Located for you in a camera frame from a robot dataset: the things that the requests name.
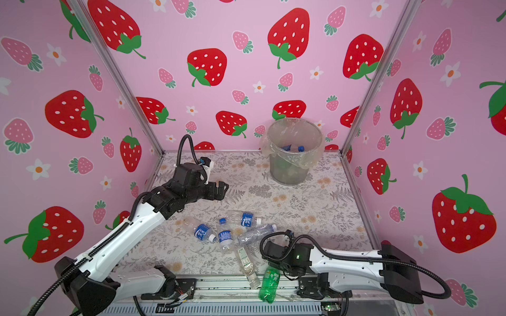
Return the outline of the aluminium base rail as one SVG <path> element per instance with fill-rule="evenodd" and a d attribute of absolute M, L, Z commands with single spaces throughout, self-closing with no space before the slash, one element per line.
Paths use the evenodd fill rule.
<path fill-rule="evenodd" d="M 399 303 L 388 294 L 353 291 L 349 299 L 311 300 L 298 296 L 298 290 L 312 281 L 282 278 L 272 304 L 259 299 L 259 291 L 249 288 L 240 275 L 193 276 L 192 297 L 175 308 L 169 300 L 128 298 L 113 303 L 103 315 L 416 315 L 414 307 Z"/>

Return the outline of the aluminium left corner post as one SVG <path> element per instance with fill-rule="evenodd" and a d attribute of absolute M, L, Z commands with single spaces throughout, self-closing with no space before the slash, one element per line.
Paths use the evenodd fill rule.
<path fill-rule="evenodd" d="M 83 29 L 88 34 L 88 37 L 90 38 L 98 55 L 110 73 L 115 85 L 117 86 L 125 101 L 128 103 L 129 108 L 138 121 L 143 133 L 146 135 L 147 139 L 150 141 L 152 147 L 154 148 L 156 155 L 162 157 L 164 154 L 164 149 L 162 148 L 162 145 L 160 144 L 158 138 L 155 136 L 150 123 L 144 116 L 144 113 L 140 108 L 137 99 L 135 98 L 132 90 L 128 85 L 128 82 L 125 80 L 125 77 L 121 72 L 121 69 L 111 55 L 109 47 L 101 37 L 98 28 L 96 27 L 90 13 L 88 12 L 86 4 L 87 1 L 69 1 L 69 5 L 71 6 L 72 10 L 74 10 L 76 18 L 79 20 Z"/>

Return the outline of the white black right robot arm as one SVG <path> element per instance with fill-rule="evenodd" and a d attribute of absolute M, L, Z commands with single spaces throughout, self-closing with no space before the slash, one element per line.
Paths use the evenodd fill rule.
<path fill-rule="evenodd" d="M 419 273 L 414 268 L 392 263 L 329 258 L 316 246 L 307 243 L 295 244 L 290 248 L 267 241 L 262 243 L 260 249 L 269 266 L 290 277 L 321 275 L 324 290 L 372 290 L 387 292 L 393 299 L 408 304 L 424 302 Z"/>

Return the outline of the clear bottle blue label white cap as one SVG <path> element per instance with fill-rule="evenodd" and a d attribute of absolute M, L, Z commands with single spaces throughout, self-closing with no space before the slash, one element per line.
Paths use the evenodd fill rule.
<path fill-rule="evenodd" d="M 257 217 L 255 214 L 246 211 L 232 211 L 229 217 L 234 224 L 246 228 L 260 226 L 263 221 L 261 217 Z"/>

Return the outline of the translucent plastic bin liner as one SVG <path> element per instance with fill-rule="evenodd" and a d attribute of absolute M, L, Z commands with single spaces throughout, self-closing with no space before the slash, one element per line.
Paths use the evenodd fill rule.
<path fill-rule="evenodd" d="M 292 154 L 283 151 L 287 145 L 304 146 L 305 152 Z M 260 140 L 260 149 L 265 156 L 284 159 L 295 167 L 310 169 L 315 166 L 324 152 L 324 136 L 312 122 L 302 118 L 282 118 L 273 122 Z"/>

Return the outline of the Fiji bottle red flower label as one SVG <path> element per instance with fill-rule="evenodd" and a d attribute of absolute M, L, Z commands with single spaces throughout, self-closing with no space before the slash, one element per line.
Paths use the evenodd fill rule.
<path fill-rule="evenodd" d="M 283 151 L 286 151 L 286 152 L 289 152 L 289 153 L 292 153 L 292 154 L 301 154 L 301 153 L 304 153 L 305 152 L 305 147 L 304 146 L 294 146 L 294 145 L 287 145 L 287 146 L 283 146 L 281 147 L 281 149 Z"/>

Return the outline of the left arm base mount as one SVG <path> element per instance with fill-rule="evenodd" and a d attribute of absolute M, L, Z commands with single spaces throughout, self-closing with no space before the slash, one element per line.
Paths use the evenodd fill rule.
<path fill-rule="evenodd" d="M 193 299 L 197 279 L 177 278 L 174 273 L 163 265 L 156 265 L 154 268 L 163 273 L 166 281 L 158 292 L 142 294 L 142 300 L 172 300 L 177 302 L 180 296 L 185 296 L 183 300 Z"/>

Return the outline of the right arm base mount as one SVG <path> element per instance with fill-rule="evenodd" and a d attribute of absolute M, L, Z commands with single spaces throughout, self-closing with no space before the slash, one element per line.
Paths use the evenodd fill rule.
<path fill-rule="evenodd" d="M 323 300 L 325 298 L 351 298 L 351 291 L 337 292 L 330 288 L 329 274 L 323 273 L 316 276 L 303 277 L 298 280 L 299 287 L 297 296 L 311 300 Z"/>

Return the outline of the green bottle yellow cap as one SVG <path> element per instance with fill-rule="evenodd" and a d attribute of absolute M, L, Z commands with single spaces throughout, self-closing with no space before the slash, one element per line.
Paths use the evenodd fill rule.
<path fill-rule="evenodd" d="M 261 301 L 269 304 L 274 303 L 280 276 L 280 271 L 278 269 L 274 267 L 266 269 L 258 296 Z"/>

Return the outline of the crushed clear bottle white cap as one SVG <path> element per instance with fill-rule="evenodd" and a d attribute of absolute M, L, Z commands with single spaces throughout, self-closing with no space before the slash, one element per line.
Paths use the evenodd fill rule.
<path fill-rule="evenodd" d="M 276 233 L 278 227 L 275 224 L 266 224 L 248 230 L 237 237 L 238 245 L 247 245 L 261 241 L 265 236 Z"/>

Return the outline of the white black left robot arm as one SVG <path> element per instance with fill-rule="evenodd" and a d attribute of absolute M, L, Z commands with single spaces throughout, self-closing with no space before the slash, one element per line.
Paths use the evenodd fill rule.
<path fill-rule="evenodd" d="M 179 292 L 176 277 L 161 265 L 127 275 L 113 269 L 148 233 L 185 205 L 200 199 L 221 201 L 228 189 L 224 182 L 183 186 L 170 180 L 139 195 L 130 217 L 105 238 L 76 259 L 64 257 L 56 264 L 58 285 L 82 315 L 98 315 L 113 302 L 142 294 L 174 297 Z"/>

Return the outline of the clear square bottle green label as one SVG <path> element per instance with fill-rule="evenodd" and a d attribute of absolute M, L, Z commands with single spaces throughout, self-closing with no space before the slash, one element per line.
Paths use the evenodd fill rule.
<path fill-rule="evenodd" d="M 245 247 L 237 246 L 235 255 L 241 271 L 250 284 L 250 288 L 252 290 L 257 289 L 260 286 L 260 280 L 256 274 L 256 266 L 253 260 L 250 259 L 249 251 Z"/>

